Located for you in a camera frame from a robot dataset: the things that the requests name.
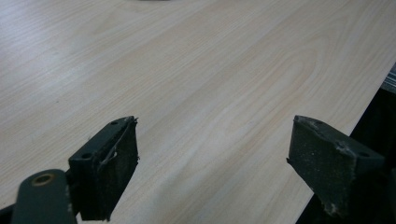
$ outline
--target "light wood grain surface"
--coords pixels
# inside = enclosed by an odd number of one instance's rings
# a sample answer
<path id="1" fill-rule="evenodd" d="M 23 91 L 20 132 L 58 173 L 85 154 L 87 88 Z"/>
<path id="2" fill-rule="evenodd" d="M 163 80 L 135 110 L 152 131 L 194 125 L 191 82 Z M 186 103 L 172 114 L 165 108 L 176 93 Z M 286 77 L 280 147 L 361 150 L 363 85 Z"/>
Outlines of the light wood grain surface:
<path id="1" fill-rule="evenodd" d="M 3 0 L 0 205 L 113 119 L 140 163 L 112 223 L 293 223 L 294 115 L 350 133 L 396 61 L 394 0 Z"/>

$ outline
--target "black plastic part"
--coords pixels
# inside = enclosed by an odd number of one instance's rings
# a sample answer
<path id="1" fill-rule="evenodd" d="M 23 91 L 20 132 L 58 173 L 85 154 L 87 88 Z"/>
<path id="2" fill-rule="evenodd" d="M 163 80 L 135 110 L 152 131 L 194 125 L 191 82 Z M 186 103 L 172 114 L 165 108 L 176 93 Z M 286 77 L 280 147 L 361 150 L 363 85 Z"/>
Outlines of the black plastic part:
<path id="1" fill-rule="evenodd" d="M 353 220 L 353 217 L 330 217 L 323 211 L 318 196 L 314 195 L 299 217 L 297 224 L 396 224 L 396 171 L 390 171 L 390 169 L 396 167 L 395 127 L 396 94 L 380 89 L 350 135 L 351 138 L 385 157 L 383 172 L 376 177 L 376 180 L 370 182 L 372 187 L 376 185 L 376 192 L 368 192 L 361 197 L 362 204 L 370 203 L 367 199 L 368 196 L 372 197 L 372 201 L 376 201 L 376 203 L 371 203 L 373 208 L 369 209 L 369 212 L 357 211 L 359 212 L 357 220 Z"/>
<path id="2" fill-rule="evenodd" d="M 0 210 L 0 223 L 11 223 L 14 204 Z"/>
<path id="3" fill-rule="evenodd" d="M 306 182 L 332 217 L 348 217 L 359 210 L 357 201 L 375 189 L 384 157 L 322 121 L 294 118 L 288 163 Z"/>
<path id="4" fill-rule="evenodd" d="M 11 223 L 77 223 L 64 171 L 47 170 L 26 178 L 20 185 Z"/>
<path id="5" fill-rule="evenodd" d="M 107 124 L 70 159 L 67 172 L 75 213 L 110 220 L 137 165 L 134 117 Z"/>

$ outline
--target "round hole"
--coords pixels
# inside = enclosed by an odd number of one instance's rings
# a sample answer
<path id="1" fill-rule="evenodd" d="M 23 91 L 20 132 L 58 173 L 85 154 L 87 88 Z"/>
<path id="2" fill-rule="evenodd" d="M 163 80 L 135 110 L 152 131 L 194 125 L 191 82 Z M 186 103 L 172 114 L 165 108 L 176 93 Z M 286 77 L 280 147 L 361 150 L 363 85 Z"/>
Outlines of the round hole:
<path id="1" fill-rule="evenodd" d="M 33 179 L 32 185 L 35 187 L 47 185 L 49 182 L 52 181 L 53 177 L 54 177 L 53 174 L 40 175 L 40 176 L 36 177 L 35 179 Z"/>
<path id="2" fill-rule="evenodd" d="M 92 157 L 92 154 L 91 154 L 91 153 L 84 153 L 84 154 L 82 154 L 82 156 L 81 156 L 82 159 L 89 159 L 90 157 Z"/>
<path id="3" fill-rule="evenodd" d="M 370 157 L 370 155 L 365 152 L 360 152 L 359 155 L 361 155 L 363 157 Z"/>

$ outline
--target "screw hole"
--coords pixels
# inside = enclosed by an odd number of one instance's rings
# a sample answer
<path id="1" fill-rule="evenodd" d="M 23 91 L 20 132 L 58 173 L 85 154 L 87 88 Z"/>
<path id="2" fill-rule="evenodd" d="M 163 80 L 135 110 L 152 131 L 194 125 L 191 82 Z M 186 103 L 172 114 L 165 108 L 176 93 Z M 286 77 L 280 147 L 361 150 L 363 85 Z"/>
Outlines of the screw hole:
<path id="1" fill-rule="evenodd" d="M 89 159 L 90 157 L 92 157 L 92 154 L 91 154 L 91 153 L 84 153 L 84 154 L 82 154 L 82 156 L 81 156 L 82 159 Z"/>
<path id="2" fill-rule="evenodd" d="M 33 179 L 32 185 L 35 187 L 47 185 L 49 182 L 52 181 L 53 177 L 54 177 L 53 174 L 40 175 L 40 176 L 36 177 L 35 179 Z"/>
<path id="3" fill-rule="evenodd" d="M 361 155 L 363 157 L 370 157 L 370 155 L 365 152 L 360 152 L 359 155 Z"/>

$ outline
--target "wooden table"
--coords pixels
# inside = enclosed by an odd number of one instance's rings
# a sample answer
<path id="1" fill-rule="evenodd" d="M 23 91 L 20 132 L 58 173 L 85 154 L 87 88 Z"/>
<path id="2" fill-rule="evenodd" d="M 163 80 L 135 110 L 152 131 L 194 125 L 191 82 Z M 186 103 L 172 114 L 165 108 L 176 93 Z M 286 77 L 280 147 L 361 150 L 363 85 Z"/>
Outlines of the wooden table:
<path id="1" fill-rule="evenodd" d="M 396 61 L 393 0 L 0 3 L 0 205 L 113 119 L 140 163 L 112 223 L 293 223 L 294 115 L 350 133 Z"/>

